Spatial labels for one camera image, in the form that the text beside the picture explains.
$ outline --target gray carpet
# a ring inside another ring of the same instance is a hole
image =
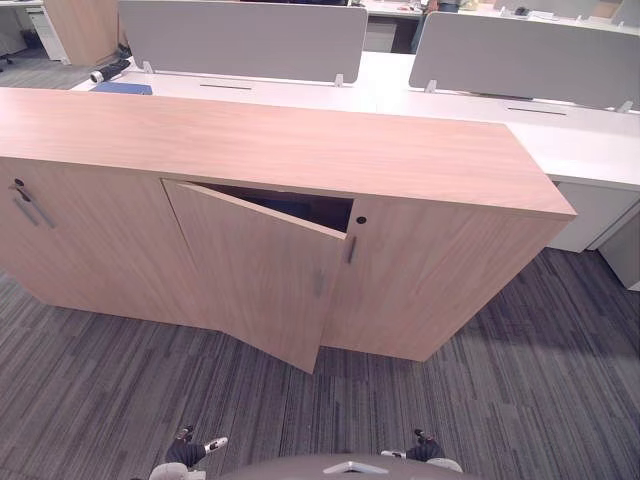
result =
[[[321,349],[307,375],[223,334],[54,308],[0,276],[0,477],[147,478],[176,428],[209,478],[433,432],[487,479],[640,478],[640,295],[545,250],[424,364]]]
[[[49,60],[44,49],[23,50],[11,55],[13,65],[2,60],[0,87],[58,88],[68,90],[89,78],[93,67],[62,65]]]

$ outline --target wooden cabinet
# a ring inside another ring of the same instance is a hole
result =
[[[160,180],[0,159],[0,182],[0,265],[43,302],[197,324],[193,264]]]
[[[0,104],[0,266],[48,303],[221,330],[308,372],[320,345],[425,360],[575,216],[496,124]]]
[[[164,184],[206,291],[206,326],[313,371],[346,237],[299,218],[317,197]]]

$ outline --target metal door handle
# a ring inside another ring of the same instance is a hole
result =
[[[349,247],[349,255],[347,255],[348,264],[351,264],[351,262],[353,262],[353,256],[356,253],[356,238],[357,237],[353,237],[353,239],[351,240],[351,247]]]
[[[36,212],[38,212],[38,214],[42,217],[42,219],[44,220],[44,223],[46,223],[49,228],[56,228],[56,224],[53,222],[53,220],[51,220],[51,218],[49,217],[49,215],[47,215],[44,210],[42,210],[42,208],[40,208],[40,206],[33,200],[33,197],[27,192],[27,189],[24,186],[24,182],[20,179],[15,179],[14,180],[14,185],[11,185],[9,187],[10,190],[15,190],[17,191],[20,196],[22,197],[22,200],[24,200],[25,202],[31,204],[34,208],[34,210]],[[24,209],[23,205],[19,205],[20,209],[25,211],[26,209]]]
[[[20,203],[20,200],[18,200],[17,198],[14,198],[13,203],[24,214],[24,216],[29,219],[29,221],[33,224],[34,227],[38,226],[38,221],[35,218],[33,218],[33,215],[29,213],[29,210],[27,210],[27,208],[22,203]]]

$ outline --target office desk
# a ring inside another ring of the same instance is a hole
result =
[[[23,8],[23,7],[41,7],[44,5],[43,0],[25,0],[18,2],[16,0],[0,0],[0,8]]]
[[[415,18],[422,16],[422,11],[414,9],[409,2],[390,2],[364,0],[361,2],[369,16],[389,18]]]
[[[640,115],[453,92],[424,93],[407,83],[413,58],[364,52],[358,80],[342,88],[303,82],[148,75],[135,66],[115,81],[150,85],[158,96],[505,124],[549,178],[561,184],[567,197],[573,196],[582,204],[611,206],[592,218],[588,229],[553,245],[558,248],[596,248],[596,241],[640,198]],[[86,81],[75,89],[89,90],[92,86]],[[224,88],[227,86],[243,89]],[[582,220],[596,214],[595,210],[579,213]]]

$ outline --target gray privacy screen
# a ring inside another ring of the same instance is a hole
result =
[[[626,27],[640,27],[640,0],[622,0],[611,21],[616,25],[624,22]]]
[[[409,85],[575,102],[640,105],[640,37],[501,17],[432,13]]]
[[[363,8],[184,0],[120,0],[138,67],[333,82],[358,78]]]

